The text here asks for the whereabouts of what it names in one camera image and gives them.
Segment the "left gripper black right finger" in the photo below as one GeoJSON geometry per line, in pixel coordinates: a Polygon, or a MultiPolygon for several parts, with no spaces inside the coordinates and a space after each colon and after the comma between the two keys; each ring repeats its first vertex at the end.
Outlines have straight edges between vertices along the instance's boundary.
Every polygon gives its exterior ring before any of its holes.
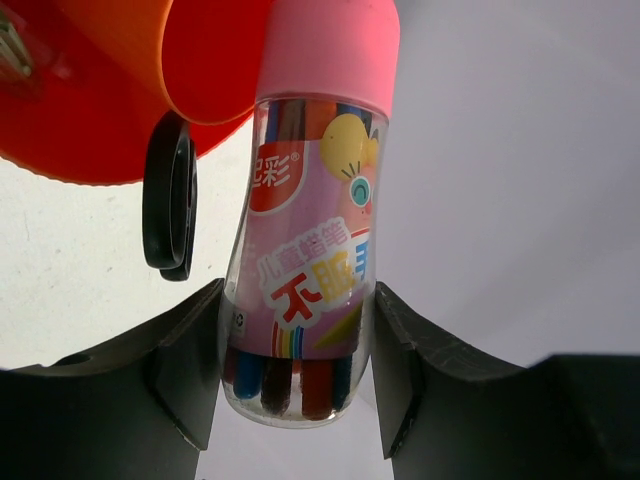
{"type": "Polygon", "coordinates": [[[639,359],[493,357],[375,293],[381,443],[398,479],[635,479],[639,359]]]}

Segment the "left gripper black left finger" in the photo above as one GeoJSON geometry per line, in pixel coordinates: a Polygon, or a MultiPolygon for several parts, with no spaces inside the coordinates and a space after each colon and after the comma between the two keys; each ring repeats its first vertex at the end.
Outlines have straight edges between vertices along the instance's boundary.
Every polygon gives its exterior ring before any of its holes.
{"type": "Polygon", "coordinates": [[[195,478],[220,382],[222,284],[51,366],[2,371],[2,478],[195,478]]]}

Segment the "pink capped clear marker tube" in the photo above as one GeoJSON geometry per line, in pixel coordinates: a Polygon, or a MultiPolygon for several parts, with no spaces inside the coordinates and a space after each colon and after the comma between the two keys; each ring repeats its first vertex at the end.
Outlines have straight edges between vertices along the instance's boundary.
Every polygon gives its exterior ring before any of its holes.
{"type": "Polygon", "coordinates": [[[225,396],[254,422],[329,424],[364,373],[400,36],[391,1],[270,6],[218,317],[225,396]]]}

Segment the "black handled scissors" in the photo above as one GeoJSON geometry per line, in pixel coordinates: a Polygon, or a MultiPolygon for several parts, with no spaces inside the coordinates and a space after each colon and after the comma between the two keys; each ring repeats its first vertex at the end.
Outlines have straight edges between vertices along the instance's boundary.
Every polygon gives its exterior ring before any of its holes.
{"type": "Polygon", "coordinates": [[[167,281],[190,276],[197,198],[196,146],[188,123],[169,111],[150,136],[142,190],[145,260],[167,281]]]}

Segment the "green capped black highlighter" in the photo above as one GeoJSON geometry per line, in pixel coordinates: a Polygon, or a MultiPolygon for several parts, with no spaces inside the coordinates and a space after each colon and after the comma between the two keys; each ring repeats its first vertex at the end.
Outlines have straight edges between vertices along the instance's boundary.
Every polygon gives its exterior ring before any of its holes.
{"type": "Polygon", "coordinates": [[[10,18],[1,12],[1,81],[25,82],[33,75],[33,60],[10,18]]]}

